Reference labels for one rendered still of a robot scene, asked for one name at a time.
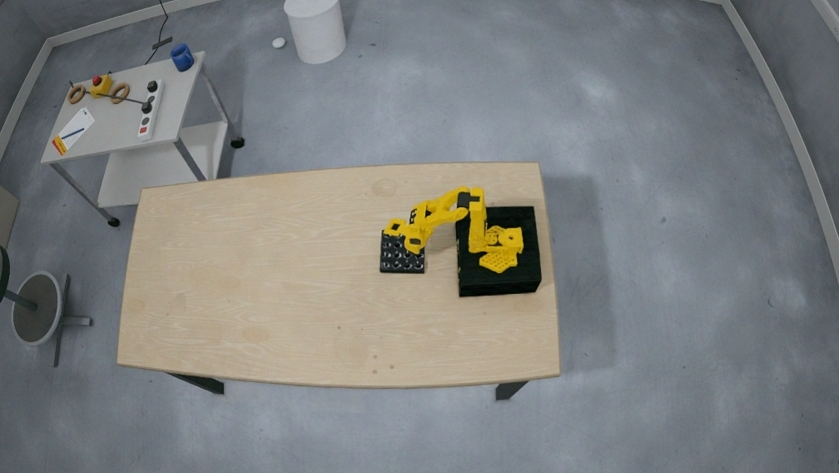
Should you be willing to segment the black control panel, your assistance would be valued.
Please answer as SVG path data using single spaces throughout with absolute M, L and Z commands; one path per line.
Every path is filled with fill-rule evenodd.
M 380 273 L 424 274 L 424 247 L 419 249 L 419 254 L 413 253 L 405 248 L 406 236 L 392 236 L 384 231 L 381 232 Z

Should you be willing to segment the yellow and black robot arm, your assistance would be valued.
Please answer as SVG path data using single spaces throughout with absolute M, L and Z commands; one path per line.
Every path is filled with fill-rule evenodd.
M 456 202 L 457 209 L 449 211 Z M 484 215 L 482 215 L 482 212 Z M 521 248 L 519 228 L 505 230 L 495 226 L 487 230 L 483 188 L 473 187 L 470 192 L 470 189 L 467 187 L 459 187 L 433 201 L 427 200 L 417 206 L 413 206 L 408 225 L 410 229 L 408 235 L 409 245 L 423 246 L 424 231 L 428 231 L 430 228 L 446 222 L 456 222 L 468 213 L 471 214 L 469 251 L 489 252 L 479 259 L 479 264 L 498 273 L 506 270 L 510 266 L 516 266 L 516 254 L 519 248 Z M 471 225 L 473 225 L 473 230 L 471 230 Z

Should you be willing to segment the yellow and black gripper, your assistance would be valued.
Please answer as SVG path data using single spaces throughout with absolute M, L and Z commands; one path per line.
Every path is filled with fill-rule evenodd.
M 416 253 L 416 254 L 419 254 L 420 253 L 420 248 L 423 248 L 425 246 L 425 244 L 427 242 L 427 239 L 429 239 L 430 236 L 432 235 L 432 233 L 434 231 L 434 228 L 430 228 L 428 231 L 424 231 L 423 246 L 413 246 L 413 245 L 409 245 L 408 235 L 409 235 L 409 230 L 410 229 L 408 228 L 408 226 L 405 225 L 406 222 L 407 221 L 405 221 L 405 220 L 392 218 L 389 225 L 386 227 L 386 229 L 384 231 L 384 234 L 388 234 L 388 235 L 392 235 L 392 236 L 398 236 L 399 234 L 402 234 L 402 235 L 406 236 L 405 248 L 409 251 L 412 251 L 413 253 L 416 253 L 418 251 L 418 253 Z

